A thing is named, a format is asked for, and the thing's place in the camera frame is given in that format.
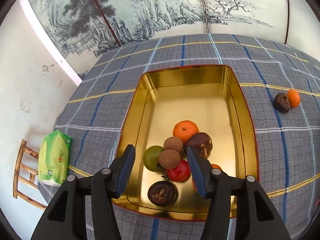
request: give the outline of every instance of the white wall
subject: white wall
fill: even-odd
[[[320,22],[306,0],[290,1],[287,44],[320,60]]]
[[[77,86],[36,36],[18,1],[0,26],[0,69],[0,206],[25,240],[43,211],[12,196],[21,140],[38,151]],[[38,191],[22,183],[18,189],[45,204]]]

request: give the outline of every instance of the orange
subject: orange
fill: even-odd
[[[178,122],[174,128],[172,135],[180,138],[183,143],[186,143],[191,136],[199,132],[198,126],[189,120]]]
[[[290,89],[287,96],[290,101],[290,107],[297,107],[300,104],[300,96],[296,90]]]
[[[222,168],[217,164],[211,163],[211,166],[212,166],[212,169],[222,170]],[[193,185],[193,188],[195,189],[195,191],[197,191],[197,187],[196,187],[196,184],[195,184],[195,181],[193,180],[193,178],[192,178],[192,185]]]

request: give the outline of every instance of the plaid tablecloth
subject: plaid tablecloth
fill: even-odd
[[[55,128],[73,138],[70,174],[95,174],[113,160],[134,89],[146,71],[183,65],[225,64],[235,72],[253,117],[260,184],[298,239],[320,199],[320,62],[273,41],[199,34],[145,41],[103,55],[74,93]],[[275,95],[295,88],[301,104],[282,114]],[[47,202],[57,188],[40,185]],[[94,239],[87,201],[88,239]],[[114,206],[122,238],[200,239],[204,222],[147,217]],[[230,219],[233,239],[236,219]]]

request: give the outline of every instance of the green tissue package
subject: green tissue package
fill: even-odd
[[[72,138],[56,130],[46,135],[39,152],[38,180],[60,186],[67,178]]]

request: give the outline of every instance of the wooden chair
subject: wooden chair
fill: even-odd
[[[47,206],[42,205],[41,203],[33,200],[32,198],[29,198],[28,196],[26,196],[25,194],[23,194],[22,192],[18,191],[18,181],[23,182],[24,184],[36,189],[38,189],[38,185],[35,184],[35,178],[36,175],[38,175],[38,171],[26,166],[25,164],[21,163],[22,161],[22,157],[24,153],[29,154],[30,156],[38,159],[39,158],[39,154],[37,152],[35,152],[34,150],[31,150],[29,147],[26,146],[27,142],[25,140],[22,140],[21,145],[20,145],[20,149],[18,152],[18,156],[17,156],[17,161],[16,161],[16,166],[14,168],[14,176],[13,176],[13,197],[14,198],[18,198],[18,196],[22,199],[24,199],[25,201],[29,202],[30,204],[41,208],[43,210],[46,209]],[[20,173],[20,168],[30,172],[30,178],[29,180],[23,178],[22,176],[19,175]]]

